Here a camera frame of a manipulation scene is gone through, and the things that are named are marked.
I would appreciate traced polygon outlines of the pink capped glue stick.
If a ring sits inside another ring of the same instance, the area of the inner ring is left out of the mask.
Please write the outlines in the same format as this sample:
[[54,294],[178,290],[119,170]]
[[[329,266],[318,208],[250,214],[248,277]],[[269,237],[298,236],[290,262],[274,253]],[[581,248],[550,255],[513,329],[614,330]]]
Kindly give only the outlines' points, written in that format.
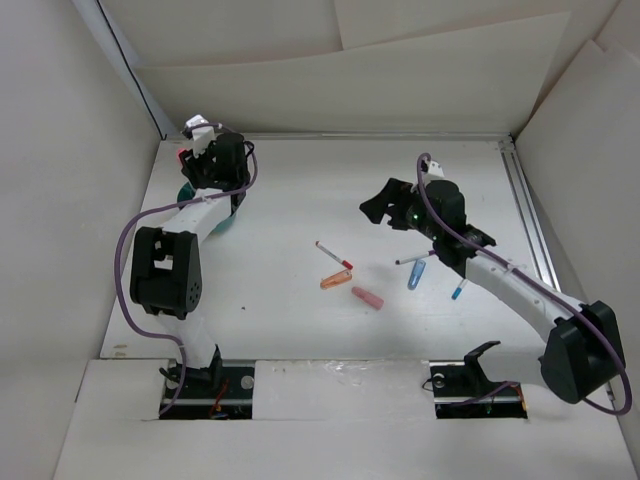
[[176,158],[181,166],[183,165],[183,155],[185,152],[186,152],[186,149],[184,148],[181,148],[176,152]]

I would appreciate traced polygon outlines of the white pen red cap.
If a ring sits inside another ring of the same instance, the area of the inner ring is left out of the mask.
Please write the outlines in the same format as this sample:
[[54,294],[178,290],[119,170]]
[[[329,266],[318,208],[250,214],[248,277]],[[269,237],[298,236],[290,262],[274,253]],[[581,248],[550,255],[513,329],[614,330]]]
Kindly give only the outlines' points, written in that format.
[[347,260],[339,257],[338,255],[336,255],[334,252],[332,252],[330,249],[328,249],[325,245],[323,245],[320,241],[316,241],[315,242],[315,246],[322,251],[324,254],[326,254],[327,256],[329,256],[332,260],[336,261],[337,263],[339,263],[340,265],[342,265],[345,269],[347,270],[352,270],[353,269],[353,265],[348,262]]

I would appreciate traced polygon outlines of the white pen purple cap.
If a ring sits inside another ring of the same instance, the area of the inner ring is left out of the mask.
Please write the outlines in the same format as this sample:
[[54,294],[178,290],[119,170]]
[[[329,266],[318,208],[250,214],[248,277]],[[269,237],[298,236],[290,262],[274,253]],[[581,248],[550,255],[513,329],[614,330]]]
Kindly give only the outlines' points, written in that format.
[[407,263],[411,263],[411,262],[415,262],[418,260],[422,260],[422,259],[426,259],[429,258],[431,256],[435,255],[435,252],[433,250],[428,251],[426,253],[422,253],[419,255],[414,255],[408,258],[403,258],[403,259],[397,259],[395,260],[395,265],[403,265],[403,264],[407,264]]

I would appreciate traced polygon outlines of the white pen blue cap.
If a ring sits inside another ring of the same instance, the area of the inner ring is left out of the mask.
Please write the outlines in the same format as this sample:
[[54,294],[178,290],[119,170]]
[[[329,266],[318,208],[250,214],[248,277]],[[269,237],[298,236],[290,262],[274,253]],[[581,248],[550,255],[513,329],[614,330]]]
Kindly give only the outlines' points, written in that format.
[[460,296],[460,294],[462,293],[462,291],[463,291],[464,287],[466,286],[466,284],[467,284],[467,280],[466,280],[466,279],[463,279],[463,280],[462,280],[462,281],[457,285],[457,287],[455,288],[454,292],[453,292],[453,293],[452,293],[452,295],[451,295],[451,299],[452,299],[452,300],[457,300],[457,299],[459,298],[459,296]]

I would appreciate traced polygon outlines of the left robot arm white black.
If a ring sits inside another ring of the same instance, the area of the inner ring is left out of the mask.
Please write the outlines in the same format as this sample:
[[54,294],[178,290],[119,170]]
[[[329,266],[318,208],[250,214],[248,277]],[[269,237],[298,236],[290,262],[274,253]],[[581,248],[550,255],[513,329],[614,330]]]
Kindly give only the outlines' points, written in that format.
[[193,146],[179,152],[181,173],[193,190],[178,212],[158,227],[141,227],[134,236],[131,300],[145,313],[170,320],[165,327],[187,350],[187,361],[165,373],[178,381],[186,369],[188,384],[201,396],[222,387],[221,356],[204,329],[189,322],[203,297],[200,247],[215,230],[227,228],[246,197],[252,177],[248,158],[253,145],[239,133],[194,134]]

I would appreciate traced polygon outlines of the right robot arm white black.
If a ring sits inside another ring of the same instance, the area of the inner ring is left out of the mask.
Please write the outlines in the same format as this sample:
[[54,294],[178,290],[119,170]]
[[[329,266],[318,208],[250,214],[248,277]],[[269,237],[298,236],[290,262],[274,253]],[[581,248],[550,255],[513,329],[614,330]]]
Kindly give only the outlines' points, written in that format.
[[495,240],[469,224],[459,187],[448,180],[411,184],[387,181],[360,211],[373,224],[415,230],[429,238],[441,263],[494,295],[524,319],[545,343],[542,383],[569,404],[621,379],[625,404],[633,394],[617,320],[601,301],[587,304],[560,294],[494,252]]

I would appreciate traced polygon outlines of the teal round compartment organizer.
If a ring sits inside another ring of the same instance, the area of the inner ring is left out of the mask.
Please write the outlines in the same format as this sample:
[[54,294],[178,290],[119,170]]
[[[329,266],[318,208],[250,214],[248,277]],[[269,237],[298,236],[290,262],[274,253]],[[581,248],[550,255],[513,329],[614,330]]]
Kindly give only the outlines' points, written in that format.
[[[219,193],[221,193],[219,189],[195,189],[190,183],[185,183],[177,194],[177,201],[184,202]],[[224,232],[233,223],[235,214],[231,212],[230,201],[230,196],[225,196],[214,201],[213,217],[210,220],[211,230],[208,234]]]

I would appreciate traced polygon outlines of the blue highlighter marker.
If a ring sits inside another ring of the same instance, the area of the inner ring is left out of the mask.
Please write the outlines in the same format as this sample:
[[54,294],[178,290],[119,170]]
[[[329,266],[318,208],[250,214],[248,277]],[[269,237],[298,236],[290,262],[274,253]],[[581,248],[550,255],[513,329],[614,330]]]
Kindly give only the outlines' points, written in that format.
[[426,269],[425,260],[418,259],[414,262],[410,276],[409,276],[409,280],[407,283],[407,288],[409,290],[414,291],[418,287],[425,269]]

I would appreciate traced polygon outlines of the orange highlighter marker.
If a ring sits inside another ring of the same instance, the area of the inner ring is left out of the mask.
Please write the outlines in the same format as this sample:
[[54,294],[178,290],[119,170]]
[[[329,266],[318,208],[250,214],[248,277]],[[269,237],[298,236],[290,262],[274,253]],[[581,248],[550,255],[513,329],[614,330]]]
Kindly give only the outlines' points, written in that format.
[[349,269],[342,270],[327,278],[324,278],[320,282],[320,288],[327,290],[339,285],[343,285],[352,280],[352,273]]

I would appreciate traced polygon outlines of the pink highlighter marker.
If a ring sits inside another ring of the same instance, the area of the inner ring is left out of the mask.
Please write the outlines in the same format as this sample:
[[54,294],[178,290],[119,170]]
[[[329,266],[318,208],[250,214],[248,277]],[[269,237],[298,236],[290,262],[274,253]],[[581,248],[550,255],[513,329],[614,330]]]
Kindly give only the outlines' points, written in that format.
[[368,306],[370,306],[371,308],[373,308],[375,310],[381,310],[382,307],[384,306],[384,300],[381,297],[379,297],[379,296],[377,296],[377,295],[375,295],[375,294],[373,294],[373,293],[371,293],[371,292],[369,292],[369,291],[367,291],[367,290],[365,290],[363,288],[354,286],[351,289],[351,293],[356,298],[358,298],[359,300],[361,300],[362,302],[364,302],[365,304],[367,304]]

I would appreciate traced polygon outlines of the aluminium rail right side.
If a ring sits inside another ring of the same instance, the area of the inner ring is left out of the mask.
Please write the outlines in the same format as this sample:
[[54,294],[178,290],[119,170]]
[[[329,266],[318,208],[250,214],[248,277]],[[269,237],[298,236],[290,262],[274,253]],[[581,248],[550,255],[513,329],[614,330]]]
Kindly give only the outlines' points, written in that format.
[[536,275],[551,287],[559,288],[560,283],[513,138],[507,136],[499,140],[498,149],[524,226]]

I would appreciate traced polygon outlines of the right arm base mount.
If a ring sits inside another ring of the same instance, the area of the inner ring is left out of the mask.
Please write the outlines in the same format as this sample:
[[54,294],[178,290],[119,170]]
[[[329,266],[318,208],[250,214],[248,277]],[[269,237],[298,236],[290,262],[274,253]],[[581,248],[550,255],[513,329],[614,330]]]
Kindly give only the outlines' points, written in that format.
[[501,342],[488,341],[461,360],[430,360],[429,376],[421,388],[433,394],[438,420],[527,419],[521,384],[490,380],[479,359]]

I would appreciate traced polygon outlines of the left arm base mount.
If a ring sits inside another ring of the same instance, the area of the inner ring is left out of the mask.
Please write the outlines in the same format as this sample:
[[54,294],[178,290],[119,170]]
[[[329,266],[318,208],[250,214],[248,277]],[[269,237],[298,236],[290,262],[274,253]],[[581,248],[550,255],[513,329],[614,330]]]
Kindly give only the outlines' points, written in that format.
[[159,371],[165,390],[159,407],[161,420],[251,420],[255,361],[224,360],[219,347],[208,367],[189,367],[175,402],[169,406],[181,373],[177,364]]

